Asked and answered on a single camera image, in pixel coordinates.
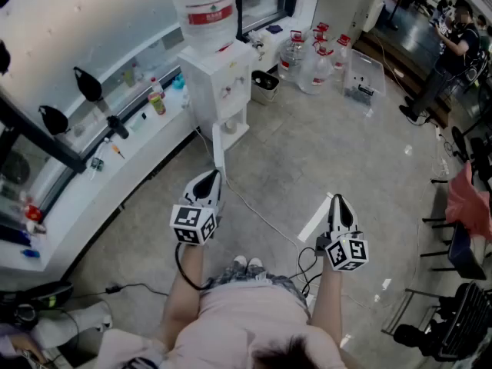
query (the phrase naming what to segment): blue object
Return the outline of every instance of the blue object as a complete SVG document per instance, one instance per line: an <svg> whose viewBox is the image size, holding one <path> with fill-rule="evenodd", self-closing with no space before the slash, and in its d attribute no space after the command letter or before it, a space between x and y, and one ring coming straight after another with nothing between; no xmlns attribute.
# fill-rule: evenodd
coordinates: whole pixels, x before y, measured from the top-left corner
<svg viewBox="0 0 492 369"><path fill-rule="evenodd" d="M283 28L281 28L279 25L270 25L267 27L267 30L271 33L271 34L277 34L277 33L280 33L282 30L284 30Z"/></svg>
<svg viewBox="0 0 492 369"><path fill-rule="evenodd" d="M41 257L41 255L39 254L39 251L37 251L37 250L25 249L25 250L22 250L21 253L23 253L24 256L29 257L29 258L40 258Z"/></svg>
<svg viewBox="0 0 492 369"><path fill-rule="evenodd" d="M183 74L176 75L176 78L172 82L172 87L174 89L181 90L185 86L185 79L183 78Z"/></svg>

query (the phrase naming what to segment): hand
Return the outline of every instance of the hand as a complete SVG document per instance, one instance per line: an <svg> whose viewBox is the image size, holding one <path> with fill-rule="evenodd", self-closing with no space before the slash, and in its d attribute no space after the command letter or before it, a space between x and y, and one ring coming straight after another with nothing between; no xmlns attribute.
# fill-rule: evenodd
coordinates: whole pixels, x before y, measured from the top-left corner
<svg viewBox="0 0 492 369"><path fill-rule="evenodd" d="M437 25L437 23L434 25L434 28L436 29L436 33L437 35L439 35L439 38L443 38L443 34L440 32L440 29L439 29L439 26Z"/></svg>
<svg viewBox="0 0 492 369"><path fill-rule="evenodd" d="M43 356L42 352L38 349L38 346L36 346L36 343L28 336L25 334L17 334L17 335L12 335L8 337L10 339L10 342L12 343L12 346L16 351L20 350L27 350L31 351L37 358L40 364L46 364L47 360Z"/></svg>

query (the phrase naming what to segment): clear plastic bin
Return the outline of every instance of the clear plastic bin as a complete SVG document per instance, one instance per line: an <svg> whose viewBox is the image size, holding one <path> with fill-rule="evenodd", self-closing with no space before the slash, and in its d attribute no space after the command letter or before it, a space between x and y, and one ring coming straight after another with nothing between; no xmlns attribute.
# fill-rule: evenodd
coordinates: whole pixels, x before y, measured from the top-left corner
<svg viewBox="0 0 492 369"><path fill-rule="evenodd" d="M345 72L344 94L372 108L386 95L383 65L352 49Z"/></svg>

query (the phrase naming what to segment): metal chair leg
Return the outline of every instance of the metal chair leg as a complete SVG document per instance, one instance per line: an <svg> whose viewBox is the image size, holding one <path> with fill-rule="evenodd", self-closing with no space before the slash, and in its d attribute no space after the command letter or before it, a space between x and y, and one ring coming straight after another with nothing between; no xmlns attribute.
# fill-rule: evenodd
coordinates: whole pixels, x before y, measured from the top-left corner
<svg viewBox="0 0 492 369"><path fill-rule="evenodd" d="M456 271L456 268L431 268L433 272L447 272L447 271Z"/></svg>
<svg viewBox="0 0 492 369"><path fill-rule="evenodd" d="M428 221L446 221L446 218L423 218L422 221L427 223Z"/></svg>
<svg viewBox="0 0 492 369"><path fill-rule="evenodd" d="M434 253L421 254L421 257L433 257L435 255L445 255L447 253L448 253L448 250L446 250L446 251L435 251Z"/></svg>
<svg viewBox="0 0 492 369"><path fill-rule="evenodd" d="M446 228L446 227L454 227L455 223L446 223L446 224L438 224L433 225L432 228Z"/></svg>

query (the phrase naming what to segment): pink cloth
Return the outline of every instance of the pink cloth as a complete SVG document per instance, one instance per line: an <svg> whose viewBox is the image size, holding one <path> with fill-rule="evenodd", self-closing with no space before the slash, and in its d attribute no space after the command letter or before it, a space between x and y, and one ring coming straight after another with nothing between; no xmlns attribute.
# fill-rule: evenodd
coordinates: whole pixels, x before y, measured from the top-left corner
<svg viewBox="0 0 492 369"><path fill-rule="evenodd" d="M460 221L470 235L482 235L492 241L489 193L478 191L471 184L471 164L464 165L456 177L449 182L446 222Z"/></svg>

